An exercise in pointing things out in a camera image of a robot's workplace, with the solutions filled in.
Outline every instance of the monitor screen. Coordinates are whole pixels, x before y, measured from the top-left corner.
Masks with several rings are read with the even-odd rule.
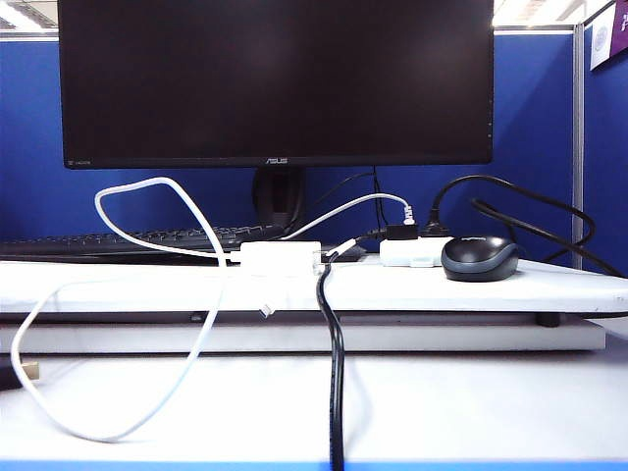
[[[61,0],[70,168],[485,163],[493,0]]]

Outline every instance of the black plug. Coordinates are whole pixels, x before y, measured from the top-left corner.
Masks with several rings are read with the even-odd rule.
[[[32,380],[39,379],[39,363],[32,361],[23,363],[22,368]],[[22,387],[11,361],[0,359],[0,391],[16,390]]]
[[[423,231],[421,237],[447,237],[449,236],[449,228],[441,224],[439,210],[432,208],[430,210],[430,218]]]
[[[412,240],[418,238],[419,229],[416,224],[389,224],[386,226],[386,239]]]

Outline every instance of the desk surface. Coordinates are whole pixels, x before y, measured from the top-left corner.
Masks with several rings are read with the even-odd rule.
[[[349,356],[347,459],[627,460],[628,323],[603,322],[607,349],[596,352]],[[40,390],[94,432],[138,414],[182,363],[40,360]],[[65,436],[24,391],[4,392],[0,463],[325,462],[329,373],[326,355],[203,357],[166,408],[119,445]]]
[[[215,267],[0,262],[0,307],[28,312],[59,285],[49,312],[194,311],[214,303]],[[223,310],[316,310],[317,275],[254,276],[228,269]],[[441,267],[382,266],[377,255],[338,263],[326,283],[337,310],[628,312],[628,280],[522,260],[507,280],[462,283]]]

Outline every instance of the ceiling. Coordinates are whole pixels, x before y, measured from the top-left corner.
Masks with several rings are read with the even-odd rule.
[[[495,0],[494,25],[573,25],[606,1]],[[57,24],[57,0],[0,0],[2,33],[51,32],[56,30]]]

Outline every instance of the asus logo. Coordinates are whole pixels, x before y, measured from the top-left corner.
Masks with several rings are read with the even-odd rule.
[[[267,165],[285,165],[288,163],[288,157],[282,157],[281,159],[266,159]]]

